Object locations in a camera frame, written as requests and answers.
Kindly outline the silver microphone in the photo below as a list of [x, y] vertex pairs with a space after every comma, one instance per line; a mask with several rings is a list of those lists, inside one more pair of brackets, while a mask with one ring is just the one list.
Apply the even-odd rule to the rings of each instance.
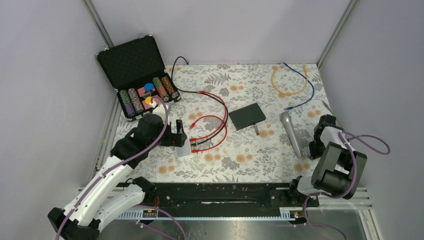
[[292, 149], [293, 149], [295, 155], [298, 158], [301, 158], [303, 156], [301, 144], [300, 144], [300, 141], [299, 141], [297, 134], [295, 132], [295, 129], [294, 129], [294, 126], [293, 126], [293, 123], [292, 123], [292, 118], [291, 118], [290, 114], [287, 111], [284, 111], [279, 115], [279, 119], [280, 119], [281, 123], [283, 124], [283, 127], [286, 131], [286, 134], [287, 134], [289, 140], [290, 140], [290, 143], [291, 143], [291, 146], [292, 146]]

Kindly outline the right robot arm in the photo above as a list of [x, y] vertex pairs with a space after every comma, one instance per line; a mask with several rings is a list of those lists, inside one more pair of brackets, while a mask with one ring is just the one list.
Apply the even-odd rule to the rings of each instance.
[[312, 159], [319, 159], [310, 177], [293, 179], [287, 191], [287, 201], [301, 205], [307, 195], [318, 191], [330, 198], [351, 199], [359, 185], [368, 157], [355, 150], [346, 139], [344, 129], [336, 125], [336, 117], [320, 117], [309, 143]]

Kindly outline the white router box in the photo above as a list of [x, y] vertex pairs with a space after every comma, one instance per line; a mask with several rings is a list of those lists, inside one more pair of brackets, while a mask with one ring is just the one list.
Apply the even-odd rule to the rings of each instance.
[[181, 147], [175, 147], [175, 155], [179, 160], [188, 159], [192, 156], [190, 139], [187, 138]]

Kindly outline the black network switch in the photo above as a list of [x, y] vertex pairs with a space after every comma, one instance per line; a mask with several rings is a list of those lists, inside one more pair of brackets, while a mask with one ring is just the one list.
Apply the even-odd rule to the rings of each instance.
[[266, 120], [258, 103], [229, 112], [229, 118], [237, 131]]

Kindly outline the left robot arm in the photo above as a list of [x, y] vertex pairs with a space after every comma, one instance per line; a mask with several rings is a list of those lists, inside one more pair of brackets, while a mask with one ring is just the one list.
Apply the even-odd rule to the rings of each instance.
[[177, 119], [176, 132], [168, 115], [146, 114], [111, 149], [106, 162], [87, 186], [65, 207], [54, 207], [47, 215], [58, 240], [96, 240], [119, 215], [131, 207], [148, 206], [155, 200], [156, 187], [143, 177], [134, 179], [122, 193], [109, 194], [126, 175], [146, 159], [157, 146], [183, 147], [188, 137], [182, 120]]

